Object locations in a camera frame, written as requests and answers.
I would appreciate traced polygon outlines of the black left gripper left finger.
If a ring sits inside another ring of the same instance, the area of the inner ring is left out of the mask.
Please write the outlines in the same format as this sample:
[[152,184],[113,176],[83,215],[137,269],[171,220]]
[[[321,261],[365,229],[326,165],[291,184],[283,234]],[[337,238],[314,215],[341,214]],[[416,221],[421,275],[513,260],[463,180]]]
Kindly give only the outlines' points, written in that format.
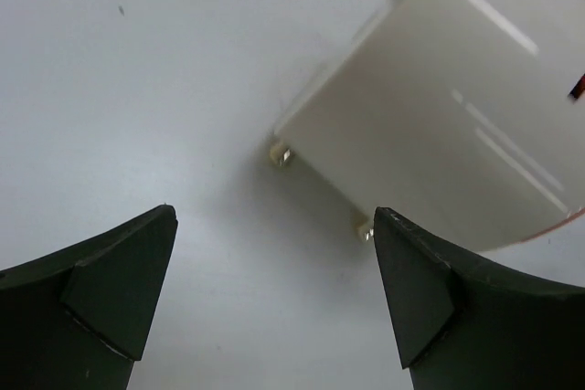
[[157,206],[1,272],[4,389],[124,389],[142,360],[178,221]]

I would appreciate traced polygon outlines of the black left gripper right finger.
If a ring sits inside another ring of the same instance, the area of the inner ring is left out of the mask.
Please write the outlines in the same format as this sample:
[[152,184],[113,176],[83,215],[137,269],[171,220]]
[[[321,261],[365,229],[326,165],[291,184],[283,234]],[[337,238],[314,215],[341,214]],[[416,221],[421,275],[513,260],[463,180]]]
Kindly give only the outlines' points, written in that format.
[[581,389],[584,290],[434,236],[398,212],[374,217],[401,366],[417,389]]

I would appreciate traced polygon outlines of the cream round drawer cabinet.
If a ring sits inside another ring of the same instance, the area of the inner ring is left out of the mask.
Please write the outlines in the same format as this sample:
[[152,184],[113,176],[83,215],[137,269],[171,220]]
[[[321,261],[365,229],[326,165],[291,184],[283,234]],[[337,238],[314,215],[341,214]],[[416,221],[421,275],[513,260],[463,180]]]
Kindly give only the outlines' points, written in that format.
[[389,0],[274,130],[357,210],[474,251],[584,214],[584,0]]

